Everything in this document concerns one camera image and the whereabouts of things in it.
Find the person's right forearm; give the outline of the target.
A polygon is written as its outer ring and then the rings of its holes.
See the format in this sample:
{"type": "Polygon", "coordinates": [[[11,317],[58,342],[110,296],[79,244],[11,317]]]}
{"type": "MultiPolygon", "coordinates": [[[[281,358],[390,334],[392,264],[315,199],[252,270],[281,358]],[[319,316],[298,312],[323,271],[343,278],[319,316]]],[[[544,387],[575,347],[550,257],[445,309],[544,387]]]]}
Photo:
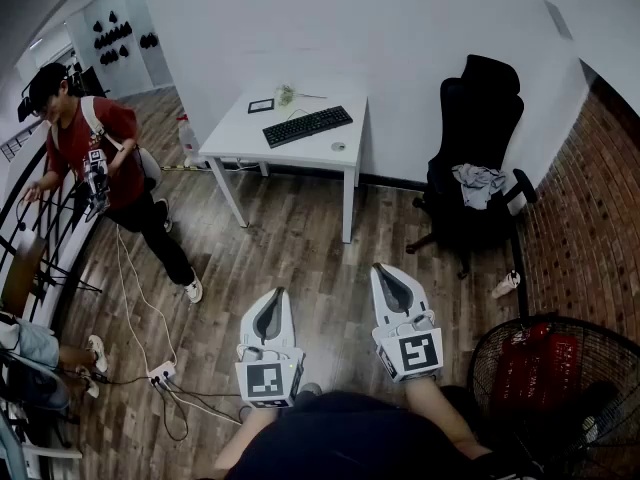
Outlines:
{"type": "Polygon", "coordinates": [[[409,380],[405,383],[405,392],[409,409],[435,424],[467,458],[475,460],[491,453],[476,440],[469,425],[433,379],[409,380]]]}

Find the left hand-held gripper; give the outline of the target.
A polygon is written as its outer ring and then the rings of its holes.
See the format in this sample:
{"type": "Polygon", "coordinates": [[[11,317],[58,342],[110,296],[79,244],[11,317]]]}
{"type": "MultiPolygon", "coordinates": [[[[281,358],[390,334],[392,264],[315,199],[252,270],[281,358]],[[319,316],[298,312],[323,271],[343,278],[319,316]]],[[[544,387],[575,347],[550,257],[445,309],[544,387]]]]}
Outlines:
{"type": "Polygon", "coordinates": [[[274,288],[251,305],[241,320],[240,342],[235,367],[242,400],[255,409],[292,407],[305,353],[293,347],[293,316],[285,288],[274,288]],[[285,348],[255,346],[267,342],[285,348]]]}

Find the grey swivel chair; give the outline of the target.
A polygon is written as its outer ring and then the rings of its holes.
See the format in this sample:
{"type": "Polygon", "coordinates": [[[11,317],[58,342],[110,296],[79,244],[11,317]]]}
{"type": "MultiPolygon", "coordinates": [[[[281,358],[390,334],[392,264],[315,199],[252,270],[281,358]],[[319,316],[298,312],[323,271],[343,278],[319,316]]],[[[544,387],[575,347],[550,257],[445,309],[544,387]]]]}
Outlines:
{"type": "Polygon", "coordinates": [[[0,349],[0,480],[52,480],[51,461],[79,461],[64,435],[71,394],[56,372],[0,349]]]}

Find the person's left forearm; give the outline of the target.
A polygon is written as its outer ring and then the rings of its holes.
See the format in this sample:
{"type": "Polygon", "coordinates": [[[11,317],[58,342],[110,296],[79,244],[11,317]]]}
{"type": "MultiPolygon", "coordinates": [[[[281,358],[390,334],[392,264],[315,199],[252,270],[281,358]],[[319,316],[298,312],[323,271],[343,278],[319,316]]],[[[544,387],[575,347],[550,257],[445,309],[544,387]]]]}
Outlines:
{"type": "Polygon", "coordinates": [[[214,468],[219,471],[230,470],[240,459],[251,441],[278,417],[277,408],[251,408],[234,434],[218,454],[214,468]]]}

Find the black keyboard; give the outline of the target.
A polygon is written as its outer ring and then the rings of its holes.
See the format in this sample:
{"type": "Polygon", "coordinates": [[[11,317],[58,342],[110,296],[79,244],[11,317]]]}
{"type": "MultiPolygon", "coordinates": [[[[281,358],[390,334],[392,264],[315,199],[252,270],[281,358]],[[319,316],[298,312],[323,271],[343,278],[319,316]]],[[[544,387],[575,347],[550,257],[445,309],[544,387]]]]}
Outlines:
{"type": "Polygon", "coordinates": [[[342,106],[307,113],[262,130],[270,148],[280,147],[319,133],[349,125],[352,117],[342,106]]]}

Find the grey cloth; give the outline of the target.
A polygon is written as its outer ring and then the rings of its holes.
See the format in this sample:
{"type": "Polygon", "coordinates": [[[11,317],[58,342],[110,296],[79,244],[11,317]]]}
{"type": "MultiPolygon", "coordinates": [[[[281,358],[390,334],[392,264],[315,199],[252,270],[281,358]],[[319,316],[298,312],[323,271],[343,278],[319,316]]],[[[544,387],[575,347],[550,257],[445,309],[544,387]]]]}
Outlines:
{"type": "Polygon", "coordinates": [[[486,210],[492,196],[506,183],[503,171],[468,163],[453,166],[451,172],[460,184],[464,205],[475,210],[486,210]]]}

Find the black office chair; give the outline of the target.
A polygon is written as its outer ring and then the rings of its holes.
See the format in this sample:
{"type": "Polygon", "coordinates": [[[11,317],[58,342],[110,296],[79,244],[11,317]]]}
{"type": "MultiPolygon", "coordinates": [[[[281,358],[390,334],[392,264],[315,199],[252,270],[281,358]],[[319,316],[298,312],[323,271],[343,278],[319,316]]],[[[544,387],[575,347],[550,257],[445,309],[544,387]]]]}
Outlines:
{"type": "Polygon", "coordinates": [[[494,194],[486,210],[464,205],[460,184],[451,168],[459,164],[502,170],[512,135],[524,112],[520,80],[509,64],[469,54],[463,73],[440,86],[442,137],[438,153],[428,162],[427,184],[412,205],[427,213],[431,232],[406,246],[416,253],[430,243],[451,249],[460,260],[460,279],[469,273],[469,257],[476,249],[494,247],[511,237],[515,221],[509,204],[522,195],[537,202],[526,173],[513,170],[515,185],[494,194]]]}

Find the brown wooden table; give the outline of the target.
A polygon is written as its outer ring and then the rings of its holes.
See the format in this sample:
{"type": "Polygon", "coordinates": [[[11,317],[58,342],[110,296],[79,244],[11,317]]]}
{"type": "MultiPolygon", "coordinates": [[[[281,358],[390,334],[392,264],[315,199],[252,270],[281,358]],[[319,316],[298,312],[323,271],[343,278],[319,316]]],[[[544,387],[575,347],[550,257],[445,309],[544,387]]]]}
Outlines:
{"type": "Polygon", "coordinates": [[[22,317],[41,266],[46,241],[31,229],[21,235],[2,289],[3,311],[22,317]]]}

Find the grey wall panel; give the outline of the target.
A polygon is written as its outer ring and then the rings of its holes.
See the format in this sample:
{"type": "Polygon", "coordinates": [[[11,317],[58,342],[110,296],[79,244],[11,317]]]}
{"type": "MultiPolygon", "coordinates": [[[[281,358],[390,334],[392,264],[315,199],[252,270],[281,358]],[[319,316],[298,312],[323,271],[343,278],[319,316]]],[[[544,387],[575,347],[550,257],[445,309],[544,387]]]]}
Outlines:
{"type": "Polygon", "coordinates": [[[568,41],[572,41],[573,40],[573,36],[571,34],[571,31],[569,29],[569,26],[566,22],[566,20],[564,19],[564,16],[562,15],[560,9],[551,1],[549,0],[545,0],[544,1],[545,7],[554,23],[554,26],[558,32],[558,34],[565,40],[568,41]]]}

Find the clear plastic water bottle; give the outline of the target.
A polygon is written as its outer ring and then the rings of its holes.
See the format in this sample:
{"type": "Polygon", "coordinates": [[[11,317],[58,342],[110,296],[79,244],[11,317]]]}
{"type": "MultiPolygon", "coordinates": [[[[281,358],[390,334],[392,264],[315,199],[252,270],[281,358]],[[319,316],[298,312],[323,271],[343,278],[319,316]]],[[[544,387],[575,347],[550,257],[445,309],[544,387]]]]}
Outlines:
{"type": "Polygon", "coordinates": [[[206,168],[206,160],[199,155],[199,143],[195,133],[189,124],[186,114],[176,118],[178,122],[178,136],[180,144],[183,148],[186,167],[206,168]]]}

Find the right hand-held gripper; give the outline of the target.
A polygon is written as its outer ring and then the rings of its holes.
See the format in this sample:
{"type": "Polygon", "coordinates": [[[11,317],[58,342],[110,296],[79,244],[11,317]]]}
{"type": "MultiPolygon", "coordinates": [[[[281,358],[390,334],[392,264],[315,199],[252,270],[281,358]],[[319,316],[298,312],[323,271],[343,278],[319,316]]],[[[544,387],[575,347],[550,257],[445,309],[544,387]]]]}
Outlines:
{"type": "Polygon", "coordinates": [[[383,263],[371,267],[370,282],[378,327],[376,354],[394,383],[436,376],[444,365],[441,329],[422,285],[383,263]]]}

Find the black items on wall rack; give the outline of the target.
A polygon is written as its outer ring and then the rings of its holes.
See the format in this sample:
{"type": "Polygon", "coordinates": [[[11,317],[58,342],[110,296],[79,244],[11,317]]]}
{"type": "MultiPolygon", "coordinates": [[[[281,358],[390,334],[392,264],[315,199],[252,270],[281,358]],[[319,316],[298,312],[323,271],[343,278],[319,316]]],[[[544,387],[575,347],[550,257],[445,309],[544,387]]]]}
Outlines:
{"type": "Polygon", "coordinates": [[[115,63],[120,58],[127,58],[130,51],[124,40],[133,36],[130,23],[120,22],[113,11],[109,13],[107,24],[109,28],[105,29],[100,21],[96,21],[92,28],[97,34],[93,46],[100,53],[99,62],[103,66],[115,63]]]}

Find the person's black shirt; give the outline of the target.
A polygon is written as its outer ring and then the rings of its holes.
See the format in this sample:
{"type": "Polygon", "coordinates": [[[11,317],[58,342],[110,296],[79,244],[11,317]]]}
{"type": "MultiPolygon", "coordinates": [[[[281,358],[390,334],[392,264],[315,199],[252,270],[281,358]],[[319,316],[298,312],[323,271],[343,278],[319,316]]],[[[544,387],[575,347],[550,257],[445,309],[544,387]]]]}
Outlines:
{"type": "Polygon", "coordinates": [[[308,394],[199,480],[542,480],[534,465],[466,456],[435,423],[375,398],[308,394]]]}

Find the white power strip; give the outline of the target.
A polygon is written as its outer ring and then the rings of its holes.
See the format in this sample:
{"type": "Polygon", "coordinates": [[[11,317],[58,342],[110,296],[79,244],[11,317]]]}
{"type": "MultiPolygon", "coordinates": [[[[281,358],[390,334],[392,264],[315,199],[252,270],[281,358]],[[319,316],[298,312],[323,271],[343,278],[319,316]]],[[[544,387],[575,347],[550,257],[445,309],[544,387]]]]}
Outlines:
{"type": "Polygon", "coordinates": [[[153,384],[162,383],[165,384],[176,375],[176,366],[171,361],[166,361],[163,364],[151,369],[147,372],[149,380],[153,384]]]}

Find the black metal railing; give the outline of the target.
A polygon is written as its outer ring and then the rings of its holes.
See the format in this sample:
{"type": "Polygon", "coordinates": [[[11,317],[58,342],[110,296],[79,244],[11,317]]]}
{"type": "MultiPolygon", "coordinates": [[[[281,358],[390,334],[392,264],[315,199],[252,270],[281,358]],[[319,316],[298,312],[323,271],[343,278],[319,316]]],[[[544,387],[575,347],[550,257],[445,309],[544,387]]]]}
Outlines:
{"type": "Polygon", "coordinates": [[[60,188],[44,192],[33,203],[22,199],[26,185],[44,175],[48,167],[47,133],[46,123],[36,123],[0,145],[0,309],[20,235],[31,229],[46,241],[46,247],[22,318],[44,326],[51,324],[66,292],[101,291],[76,269],[97,223],[95,217],[85,221],[89,208],[76,175],[69,173],[60,188]]]}

